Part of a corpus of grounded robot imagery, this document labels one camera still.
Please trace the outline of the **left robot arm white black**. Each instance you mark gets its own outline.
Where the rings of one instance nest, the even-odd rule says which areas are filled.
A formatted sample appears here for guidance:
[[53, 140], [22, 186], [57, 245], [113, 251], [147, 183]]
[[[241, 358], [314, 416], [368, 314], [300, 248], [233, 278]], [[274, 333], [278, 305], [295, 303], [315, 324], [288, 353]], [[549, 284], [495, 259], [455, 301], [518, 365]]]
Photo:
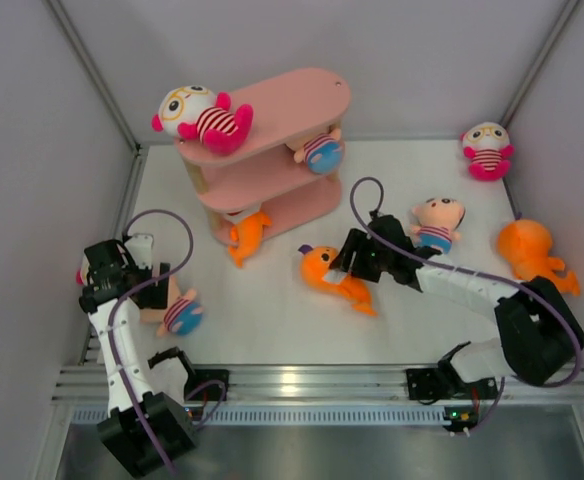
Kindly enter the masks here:
[[150, 234], [134, 234], [94, 244], [77, 274], [79, 305], [97, 334], [107, 376], [100, 440], [135, 479], [194, 444], [181, 409], [198, 386], [189, 359], [178, 348], [147, 357], [138, 346], [144, 324], [159, 335], [180, 335], [202, 319], [195, 291], [180, 292], [169, 264], [153, 264], [153, 243]]

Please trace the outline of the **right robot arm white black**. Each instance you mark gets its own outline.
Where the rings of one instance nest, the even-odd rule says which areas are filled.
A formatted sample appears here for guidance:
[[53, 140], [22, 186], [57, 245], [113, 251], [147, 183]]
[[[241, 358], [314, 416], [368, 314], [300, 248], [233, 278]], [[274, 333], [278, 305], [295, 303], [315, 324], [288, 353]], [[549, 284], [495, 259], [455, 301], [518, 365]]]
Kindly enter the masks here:
[[496, 325], [496, 337], [464, 341], [438, 361], [438, 382], [449, 396], [463, 396], [475, 382], [507, 376], [551, 387], [551, 377], [567, 362], [582, 359], [584, 331], [549, 279], [517, 282], [456, 266], [438, 249], [414, 245], [392, 215], [374, 213], [364, 229], [351, 229], [330, 268], [369, 282], [388, 274], [398, 284], [445, 298]]

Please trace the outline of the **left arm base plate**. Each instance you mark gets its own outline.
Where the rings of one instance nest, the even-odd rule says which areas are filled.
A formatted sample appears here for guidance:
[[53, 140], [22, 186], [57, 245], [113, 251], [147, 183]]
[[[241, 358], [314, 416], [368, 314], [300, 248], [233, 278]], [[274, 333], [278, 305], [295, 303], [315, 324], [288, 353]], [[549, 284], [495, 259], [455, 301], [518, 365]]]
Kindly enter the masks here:
[[186, 401], [217, 401], [224, 399], [229, 386], [228, 369], [197, 369], [188, 377], [184, 386]]

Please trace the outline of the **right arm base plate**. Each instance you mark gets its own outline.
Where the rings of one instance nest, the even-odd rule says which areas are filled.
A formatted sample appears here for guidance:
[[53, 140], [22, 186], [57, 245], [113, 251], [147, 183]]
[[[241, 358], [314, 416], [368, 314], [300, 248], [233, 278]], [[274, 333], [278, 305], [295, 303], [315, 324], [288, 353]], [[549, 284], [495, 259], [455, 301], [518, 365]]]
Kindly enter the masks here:
[[406, 370], [410, 400], [433, 404], [442, 400], [494, 400], [498, 386], [494, 378], [465, 383], [453, 373], [440, 368], [412, 368]]

